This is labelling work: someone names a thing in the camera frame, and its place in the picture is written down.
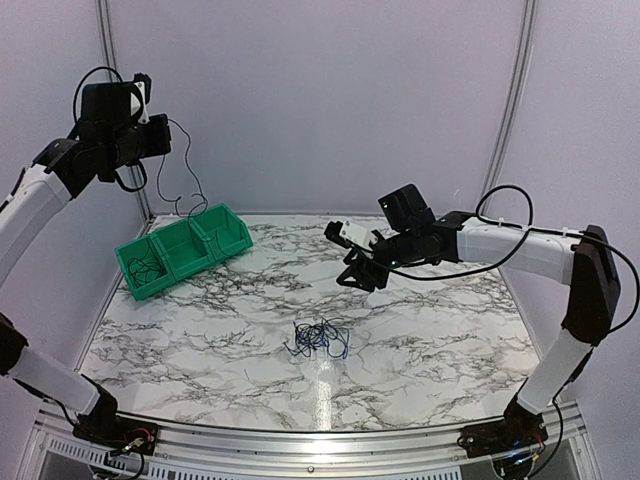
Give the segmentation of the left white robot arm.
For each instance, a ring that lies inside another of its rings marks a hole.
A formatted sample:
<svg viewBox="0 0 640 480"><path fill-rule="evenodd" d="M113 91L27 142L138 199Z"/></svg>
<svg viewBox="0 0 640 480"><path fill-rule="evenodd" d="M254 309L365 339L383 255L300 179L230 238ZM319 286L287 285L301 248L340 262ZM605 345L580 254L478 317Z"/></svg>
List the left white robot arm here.
<svg viewBox="0 0 640 480"><path fill-rule="evenodd" d="M169 115L181 76L152 63L105 65L47 78L28 68L1 76L1 309L21 338L1 373L1 416L12 421L34 393L73 412L90 412L95 385L75 367L87 331L118 262L113 248L135 236L140 195L160 152L142 134L97 145L111 161L85 160L87 177L71 184L54 166L73 137L91 84L137 83L151 89L131 111Z"/></svg>

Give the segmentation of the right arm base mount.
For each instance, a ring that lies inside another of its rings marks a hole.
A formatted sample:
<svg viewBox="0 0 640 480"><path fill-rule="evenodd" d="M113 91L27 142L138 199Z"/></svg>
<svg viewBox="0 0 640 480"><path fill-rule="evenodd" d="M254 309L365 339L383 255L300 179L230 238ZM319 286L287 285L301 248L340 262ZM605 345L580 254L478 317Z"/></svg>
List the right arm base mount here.
<svg viewBox="0 0 640 480"><path fill-rule="evenodd" d="M513 398L501 419L463 427L457 445L468 458L476 458L541 445L547 439L543 415L529 412Z"/></svg>

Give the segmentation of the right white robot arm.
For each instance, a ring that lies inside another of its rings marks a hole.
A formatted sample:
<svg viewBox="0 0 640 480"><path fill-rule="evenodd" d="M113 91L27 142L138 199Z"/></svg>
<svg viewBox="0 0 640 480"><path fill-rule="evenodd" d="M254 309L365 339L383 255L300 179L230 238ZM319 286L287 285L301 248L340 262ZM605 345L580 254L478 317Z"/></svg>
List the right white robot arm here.
<svg viewBox="0 0 640 480"><path fill-rule="evenodd" d="M325 236L348 252L337 279L345 287L373 292L386 288L392 276L431 283L497 270L529 333L538 335L552 324L546 320L535 326L535 314L556 314L556 334L538 348L539 363L495 428L496 440L515 448L533 433L534 419L580 375L595 348L636 317L639 304L633 302L626 318L617 318L622 294L618 266L626 266L634 285L639 269L600 226L541 227L525 189L503 184L492 191L522 195L524 220L487 217L482 202L472 211L437 216L417 187L408 184L378 201L391 234L343 220L329 223Z"/></svg>

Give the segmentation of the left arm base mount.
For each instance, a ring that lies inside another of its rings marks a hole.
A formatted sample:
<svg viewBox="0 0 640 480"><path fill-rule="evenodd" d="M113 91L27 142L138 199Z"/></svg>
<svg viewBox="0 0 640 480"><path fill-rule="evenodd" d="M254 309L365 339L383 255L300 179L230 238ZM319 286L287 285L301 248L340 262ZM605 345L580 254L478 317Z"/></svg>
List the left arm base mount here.
<svg viewBox="0 0 640 480"><path fill-rule="evenodd" d="M159 426L156 423L123 417L117 401L102 395L89 414L78 414L73 435L111 449L111 456L128 453L152 455Z"/></svg>

